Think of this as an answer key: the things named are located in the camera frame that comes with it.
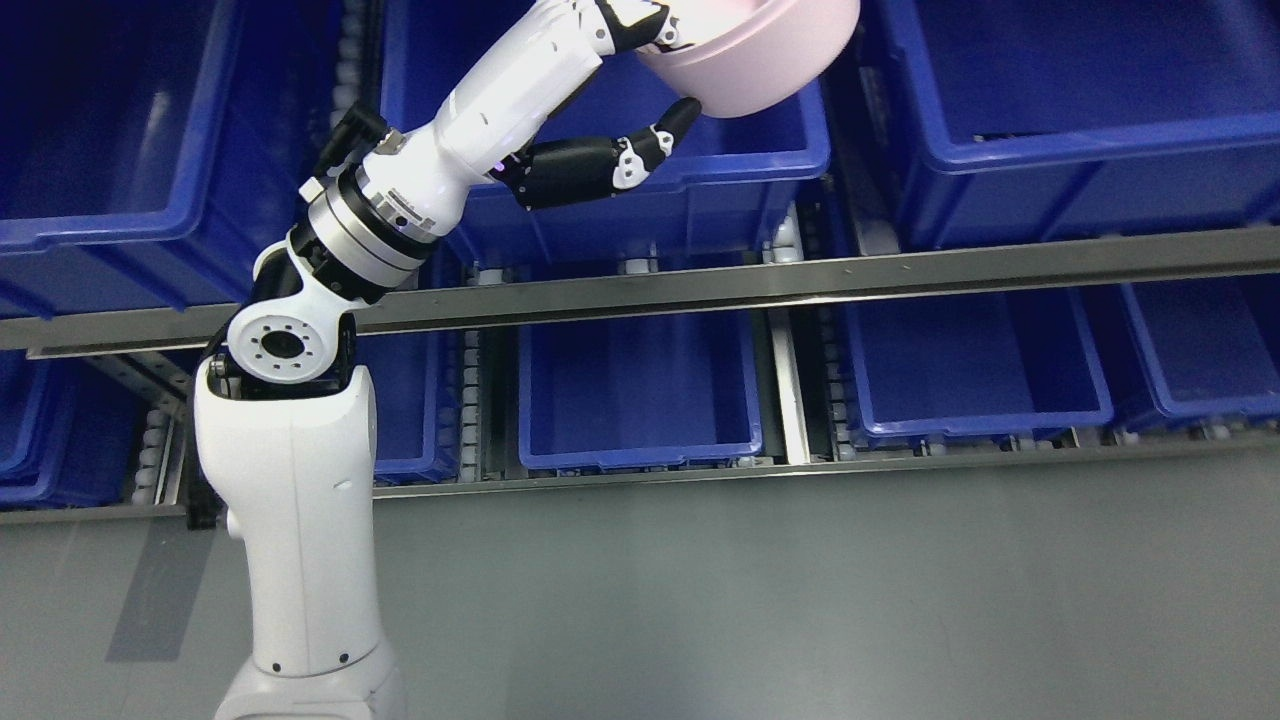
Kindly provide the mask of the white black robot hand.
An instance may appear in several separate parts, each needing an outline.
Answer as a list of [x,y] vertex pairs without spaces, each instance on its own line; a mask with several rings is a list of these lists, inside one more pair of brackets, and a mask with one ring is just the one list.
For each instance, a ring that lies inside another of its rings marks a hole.
[[659,1],[538,1],[477,60],[430,123],[390,155],[364,164],[364,193],[406,234],[449,234],[470,190],[503,184],[527,210],[627,193],[681,145],[701,104],[673,102],[654,123],[618,137],[538,142],[540,128],[608,56],[684,46],[678,17]]

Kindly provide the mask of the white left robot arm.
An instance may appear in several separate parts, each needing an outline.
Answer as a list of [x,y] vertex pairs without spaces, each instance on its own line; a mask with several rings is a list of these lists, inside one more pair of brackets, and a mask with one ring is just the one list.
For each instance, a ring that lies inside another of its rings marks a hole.
[[378,598],[378,410],[355,319],[426,264],[470,188],[547,120],[445,102],[401,133],[351,109],[257,256],[246,304],[210,341],[195,448],[250,574],[252,647],[219,719],[403,719]]

